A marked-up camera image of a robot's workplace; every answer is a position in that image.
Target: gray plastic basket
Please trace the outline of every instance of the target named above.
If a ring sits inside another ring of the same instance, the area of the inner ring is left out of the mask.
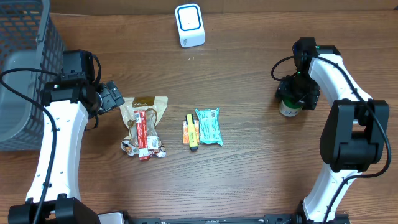
[[[61,71],[65,44],[49,14],[49,0],[0,0],[0,72],[22,67]],[[40,90],[53,77],[15,72],[4,79],[40,102]],[[40,149],[43,126],[39,109],[0,86],[0,151]]]

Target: red package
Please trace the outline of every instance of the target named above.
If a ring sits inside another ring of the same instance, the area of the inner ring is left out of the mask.
[[[147,124],[145,118],[145,110],[134,111],[137,123],[137,139],[139,149],[139,160],[150,158],[147,142]]]

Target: yellow marker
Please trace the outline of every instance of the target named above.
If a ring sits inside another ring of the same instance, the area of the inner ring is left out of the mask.
[[[192,151],[196,151],[198,149],[198,141],[192,114],[187,114],[187,128],[189,137],[189,148]]]

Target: snack package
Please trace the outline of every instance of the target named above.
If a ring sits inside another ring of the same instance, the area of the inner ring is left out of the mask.
[[[202,144],[217,143],[220,146],[223,145],[223,139],[218,125],[219,110],[219,108],[216,110],[195,110],[199,119],[199,136]]]
[[[199,121],[195,120],[195,132],[197,134],[197,141],[199,141]],[[189,144],[187,121],[182,123],[182,144]]]
[[[155,127],[167,108],[168,98],[165,96],[137,97],[124,98],[124,101],[125,104],[121,105],[120,109],[123,122],[129,130],[129,136],[122,140],[121,149],[129,156],[138,154],[140,160],[165,157],[166,150],[160,137],[157,136]],[[144,138],[143,123],[145,123],[146,138]]]

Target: wooden tabletop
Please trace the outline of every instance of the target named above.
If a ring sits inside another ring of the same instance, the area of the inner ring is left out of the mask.
[[[206,43],[182,49],[174,15],[54,16],[69,49],[96,54],[103,81],[126,96],[168,96],[157,132],[167,157],[139,161],[120,150],[128,135],[120,110],[100,117],[83,136],[82,202],[97,213],[132,217],[249,217],[292,213],[311,191],[322,166],[319,138],[330,107],[283,117],[272,66],[292,55],[300,37],[335,45],[350,74],[373,98],[390,105],[388,134],[398,139],[397,11],[205,14]],[[294,72],[293,61],[277,76]],[[182,145],[184,116],[220,108],[224,146]],[[24,203],[38,151],[0,153],[0,222]],[[377,172],[385,163],[372,165]],[[338,207],[353,223],[398,222],[398,165],[382,177],[356,180]]]

